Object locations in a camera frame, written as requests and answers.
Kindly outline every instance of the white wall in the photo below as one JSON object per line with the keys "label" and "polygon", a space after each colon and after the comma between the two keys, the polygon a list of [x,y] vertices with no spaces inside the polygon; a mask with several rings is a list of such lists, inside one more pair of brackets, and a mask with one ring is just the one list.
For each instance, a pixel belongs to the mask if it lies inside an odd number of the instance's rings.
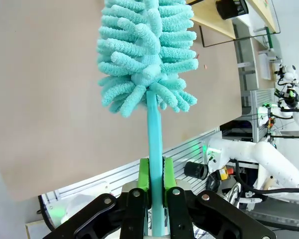
{"label": "white wall", "polygon": [[[299,0],[273,0],[277,11],[281,34],[276,35],[282,49],[285,65],[295,65],[299,75]],[[286,125],[293,120],[284,120]],[[284,130],[299,130],[296,123],[290,123]],[[278,150],[299,168],[299,140],[282,139],[277,143]]]}

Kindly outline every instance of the red object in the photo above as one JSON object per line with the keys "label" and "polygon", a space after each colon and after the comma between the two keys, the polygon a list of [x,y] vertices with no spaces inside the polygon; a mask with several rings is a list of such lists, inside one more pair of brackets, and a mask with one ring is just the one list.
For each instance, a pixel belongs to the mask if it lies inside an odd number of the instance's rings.
{"label": "red object", "polygon": [[234,174],[234,169],[233,169],[233,168],[227,168],[227,173],[228,173],[229,175]]}

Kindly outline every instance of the black cylinder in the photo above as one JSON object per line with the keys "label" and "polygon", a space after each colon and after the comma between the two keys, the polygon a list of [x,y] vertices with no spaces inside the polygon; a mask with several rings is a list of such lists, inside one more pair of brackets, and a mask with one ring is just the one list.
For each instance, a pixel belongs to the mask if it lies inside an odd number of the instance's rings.
{"label": "black cylinder", "polygon": [[184,174],[189,177],[204,180],[208,175],[208,167],[206,164],[187,162],[185,164]]}
{"label": "black cylinder", "polygon": [[249,13],[245,0],[220,0],[216,8],[224,20]]}

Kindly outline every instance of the floor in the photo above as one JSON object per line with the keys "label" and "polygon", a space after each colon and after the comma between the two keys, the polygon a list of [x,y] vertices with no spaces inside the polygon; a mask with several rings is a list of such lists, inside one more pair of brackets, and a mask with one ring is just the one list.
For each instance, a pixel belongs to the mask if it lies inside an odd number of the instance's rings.
{"label": "floor", "polygon": [[37,198],[14,202],[0,174],[0,238],[26,239],[25,223],[42,219],[36,214],[38,209]]}

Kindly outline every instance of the green object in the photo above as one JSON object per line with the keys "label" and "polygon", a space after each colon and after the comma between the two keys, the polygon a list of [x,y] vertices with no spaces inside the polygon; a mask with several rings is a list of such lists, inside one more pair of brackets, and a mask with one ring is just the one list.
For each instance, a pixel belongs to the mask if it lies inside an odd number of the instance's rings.
{"label": "green object", "polygon": [[166,193],[170,188],[176,187],[174,176],[174,165],[172,158],[165,158],[164,161],[164,188],[165,188],[165,206],[167,206]]}
{"label": "green object", "polygon": [[138,188],[143,189],[145,192],[150,188],[150,163],[148,158],[141,158]]}

